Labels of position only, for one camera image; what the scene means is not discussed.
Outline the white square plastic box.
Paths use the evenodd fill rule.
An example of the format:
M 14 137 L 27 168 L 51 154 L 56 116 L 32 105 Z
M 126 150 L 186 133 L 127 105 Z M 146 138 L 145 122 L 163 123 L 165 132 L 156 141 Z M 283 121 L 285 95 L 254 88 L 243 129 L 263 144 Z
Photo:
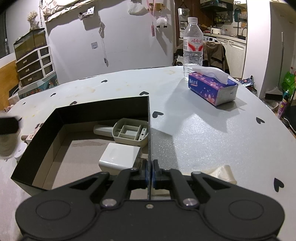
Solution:
M 111 175 L 132 168 L 140 154 L 140 147 L 109 143 L 99 159 L 99 168 Z

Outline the grey plastic tray holder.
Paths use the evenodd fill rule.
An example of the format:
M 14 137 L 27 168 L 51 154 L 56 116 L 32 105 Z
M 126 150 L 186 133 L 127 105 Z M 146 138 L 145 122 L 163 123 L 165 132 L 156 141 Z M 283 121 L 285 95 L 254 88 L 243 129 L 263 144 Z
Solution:
M 143 148 L 149 141 L 149 122 L 122 118 L 114 126 L 97 124 L 93 132 L 96 135 L 111 137 L 118 144 Z

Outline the black cardboard storage box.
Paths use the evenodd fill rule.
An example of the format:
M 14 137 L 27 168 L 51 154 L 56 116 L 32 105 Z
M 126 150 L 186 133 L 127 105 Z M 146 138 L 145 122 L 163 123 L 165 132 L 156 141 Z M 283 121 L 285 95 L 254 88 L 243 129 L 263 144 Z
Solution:
M 149 121 L 149 97 L 116 98 L 56 108 L 26 148 L 11 180 L 29 195 L 44 192 L 46 178 L 67 134 L 90 132 L 96 123 L 115 124 L 122 118 Z

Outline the cream tape piece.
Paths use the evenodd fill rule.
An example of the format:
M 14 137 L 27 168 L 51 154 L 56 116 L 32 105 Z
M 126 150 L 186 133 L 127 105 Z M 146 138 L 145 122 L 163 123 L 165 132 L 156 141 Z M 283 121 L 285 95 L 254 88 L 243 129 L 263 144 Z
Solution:
M 229 165 L 223 165 L 219 166 L 217 168 L 212 168 L 208 170 L 202 170 L 202 173 L 205 173 L 209 176 L 215 177 L 217 179 L 220 179 L 222 181 L 231 183 L 236 185 L 237 181 L 234 178 L 234 175 L 232 173 L 232 170 Z

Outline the white drawer cabinet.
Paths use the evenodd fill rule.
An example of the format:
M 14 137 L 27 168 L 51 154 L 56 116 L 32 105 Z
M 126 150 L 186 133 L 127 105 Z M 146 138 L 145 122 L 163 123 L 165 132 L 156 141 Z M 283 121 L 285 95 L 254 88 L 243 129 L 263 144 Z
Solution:
M 35 49 L 17 60 L 16 70 L 22 87 L 55 73 L 50 46 Z

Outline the glass terrarium tank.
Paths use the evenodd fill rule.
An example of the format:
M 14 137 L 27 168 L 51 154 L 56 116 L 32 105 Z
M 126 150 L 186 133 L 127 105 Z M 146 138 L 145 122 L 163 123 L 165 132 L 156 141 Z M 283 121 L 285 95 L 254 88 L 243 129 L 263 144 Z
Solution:
M 20 60 L 35 49 L 47 45 L 46 32 L 44 28 L 29 31 L 14 42 L 16 60 Z

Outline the purple tissue pack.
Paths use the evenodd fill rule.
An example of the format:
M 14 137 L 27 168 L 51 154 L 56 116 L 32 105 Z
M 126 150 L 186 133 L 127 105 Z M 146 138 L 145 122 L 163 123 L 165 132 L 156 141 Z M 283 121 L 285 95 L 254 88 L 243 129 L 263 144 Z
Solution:
M 214 106 L 234 101 L 238 84 L 215 67 L 197 66 L 188 75 L 188 87 Z

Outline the dried flower bouquet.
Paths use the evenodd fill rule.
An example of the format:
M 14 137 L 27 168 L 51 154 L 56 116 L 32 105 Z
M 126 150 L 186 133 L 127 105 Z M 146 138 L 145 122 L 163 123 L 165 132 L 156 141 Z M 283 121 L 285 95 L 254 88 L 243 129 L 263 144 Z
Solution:
M 39 28 L 39 22 L 36 20 L 38 13 L 36 11 L 31 11 L 27 17 L 27 21 L 30 24 L 30 31 Z

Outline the purple spray can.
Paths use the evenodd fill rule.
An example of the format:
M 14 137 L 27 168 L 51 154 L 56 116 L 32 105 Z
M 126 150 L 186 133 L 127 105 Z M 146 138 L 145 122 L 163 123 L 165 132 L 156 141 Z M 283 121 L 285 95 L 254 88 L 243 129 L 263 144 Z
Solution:
M 277 111 L 277 117 L 278 117 L 278 119 L 281 119 L 282 118 L 282 116 L 283 116 L 283 114 L 285 112 L 285 109 L 287 108 L 289 99 L 290 99 L 290 91 L 287 90 L 287 91 L 284 92 L 283 99 L 280 102 L 279 107 L 278 107 L 278 111 Z

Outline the brown jacket on chair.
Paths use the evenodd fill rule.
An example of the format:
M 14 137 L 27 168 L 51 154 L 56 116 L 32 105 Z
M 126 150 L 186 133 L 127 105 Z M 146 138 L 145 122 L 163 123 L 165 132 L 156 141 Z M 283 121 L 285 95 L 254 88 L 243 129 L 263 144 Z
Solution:
M 177 47 L 174 57 L 183 57 L 183 44 Z M 204 41 L 203 43 L 203 67 L 215 67 L 227 74 L 230 69 L 227 63 L 226 50 L 219 42 Z

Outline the clear plastic water bottle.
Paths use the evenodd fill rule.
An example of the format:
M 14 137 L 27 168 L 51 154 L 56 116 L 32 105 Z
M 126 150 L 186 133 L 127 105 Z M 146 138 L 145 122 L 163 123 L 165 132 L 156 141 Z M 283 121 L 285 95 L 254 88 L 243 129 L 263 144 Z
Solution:
M 183 70 L 186 80 L 194 68 L 203 65 L 203 40 L 198 18 L 188 17 L 188 25 L 183 33 Z

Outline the green shopping bag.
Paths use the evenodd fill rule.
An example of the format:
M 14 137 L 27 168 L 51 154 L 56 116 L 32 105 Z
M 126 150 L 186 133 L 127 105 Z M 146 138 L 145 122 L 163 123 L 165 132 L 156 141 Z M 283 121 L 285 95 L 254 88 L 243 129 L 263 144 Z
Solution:
M 281 88 L 283 92 L 289 91 L 290 94 L 293 94 L 295 91 L 295 75 L 293 73 L 287 72 L 284 76 L 284 79 L 281 83 Z

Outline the white fluffy sheep toy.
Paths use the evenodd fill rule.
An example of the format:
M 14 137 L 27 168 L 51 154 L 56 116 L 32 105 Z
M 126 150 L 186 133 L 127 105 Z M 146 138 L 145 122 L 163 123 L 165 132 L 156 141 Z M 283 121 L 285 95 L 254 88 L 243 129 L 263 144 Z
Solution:
M 160 27 L 166 28 L 167 26 L 168 26 L 168 20 L 167 20 L 167 18 L 165 18 L 165 17 L 159 17 L 159 18 L 157 18 L 156 28 L 160 28 Z

